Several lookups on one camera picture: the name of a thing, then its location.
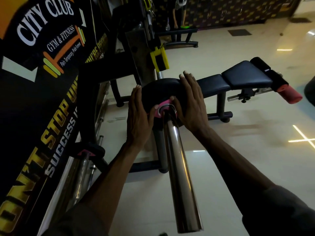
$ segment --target small round object on floor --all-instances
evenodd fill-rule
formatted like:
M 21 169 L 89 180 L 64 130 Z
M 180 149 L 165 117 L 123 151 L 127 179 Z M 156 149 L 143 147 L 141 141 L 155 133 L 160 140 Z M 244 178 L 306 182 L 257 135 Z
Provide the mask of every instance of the small round object on floor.
M 159 172 L 161 172 L 161 173 L 163 173 L 163 174 L 165 174 L 165 173 L 167 173 L 168 172 L 168 168 L 165 170 L 165 169 L 159 169 Z
M 122 103 L 117 103 L 117 104 L 116 104 L 116 106 L 119 107 L 119 108 L 122 107 L 122 106 L 124 106 L 124 105 L 125 105 L 124 102 L 122 102 Z
M 227 123 L 227 122 L 229 122 L 230 121 L 230 118 L 222 118 L 222 119 L 220 119 L 222 122 L 225 122 L 225 123 Z

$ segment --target black wall banner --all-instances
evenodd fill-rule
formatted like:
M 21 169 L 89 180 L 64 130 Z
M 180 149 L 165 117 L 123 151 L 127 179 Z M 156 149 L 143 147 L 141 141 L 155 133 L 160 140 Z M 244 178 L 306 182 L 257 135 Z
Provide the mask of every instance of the black wall banner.
M 78 134 L 78 66 L 108 30 L 93 0 L 0 0 L 0 19 L 0 235 L 36 235 Z

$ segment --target black mat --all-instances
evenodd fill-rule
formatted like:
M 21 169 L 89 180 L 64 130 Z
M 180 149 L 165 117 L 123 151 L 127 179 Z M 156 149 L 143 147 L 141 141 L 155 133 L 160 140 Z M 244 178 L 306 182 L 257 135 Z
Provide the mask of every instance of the black mat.
M 252 35 L 246 29 L 235 29 L 235 30 L 228 30 L 228 32 L 232 36 L 244 36 L 244 35 Z
M 289 19 L 292 23 L 310 23 L 311 21 L 307 18 L 291 18 Z

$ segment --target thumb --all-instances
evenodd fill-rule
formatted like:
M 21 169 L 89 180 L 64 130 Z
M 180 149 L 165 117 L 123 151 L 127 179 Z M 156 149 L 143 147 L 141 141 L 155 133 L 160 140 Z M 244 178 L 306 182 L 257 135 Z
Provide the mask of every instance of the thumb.
M 154 107 L 151 108 L 150 113 L 149 113 L 149 127 L 153 128 L 153 123 L 154 123 L 154 115 L 155 111 L 157 110 L 158 105 L 155 105 Z
M 175 96 L 171 96 L 169 99 L 173 102 L 173 104 L 176 108 L 178 118 L 180 119 L 180 121 L 182 123 L 184 123 L 183 110 L 181 109 L 181 105 L 180 105 L 179 100 Z

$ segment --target floor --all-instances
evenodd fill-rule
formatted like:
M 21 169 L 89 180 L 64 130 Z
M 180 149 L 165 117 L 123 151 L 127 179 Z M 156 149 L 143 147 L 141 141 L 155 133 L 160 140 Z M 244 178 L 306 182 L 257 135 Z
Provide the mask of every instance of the floor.
M 199 31 L 192 36 L 199 41 L 199 48 L 167 50 L 171 68 L 163 72 L 164 77 L 178 78 L 187 70 L 199 79 L 259 56 L 303 95 L 305 84 L 315 75 L 315 22 L 295 24 L 273 19 L 266 24 L 241 27 L 252 34 L 249 36 L 233 37 L 228 32 L 239 28 Z M 130 95 L 135 84 L 132 76 L 119 79 L 121 95 Z M 230 91 L 227 96 L 239 92 Z M 215 112 L 216 98 L 207 98 L 205 102 L 207 112 Z M 105 136 L 102 146 L 108 162 L 126 139 L 128 112 L 126 104 L 122 108 L 117 108 L 113 101 L 111 104 L 100 130 Z M 269 92 L 245 104 L 226 102 L 226 111 L 234 114 L 229 123 L 214 120 L 209 122 L 210 126 L 272 181 L 315 208 L 315 149 L 308 142 L 288 142 L 302 139 L 293 125 L 308 138 L 315 138 L 315 107 L 305 98 L 290 105 L 277 93 Z M 185 127 L 180 128 L 180 133 L 204 226 L 203 232 L 190 235 L 248 235 L 213 160 Z M 153 158 L 154 144 L 149 141 L 136 161 Z M 162 232 L 169 236 L 177 234 L 168 173 L 129 174 L 110 235 L 158 236 Z

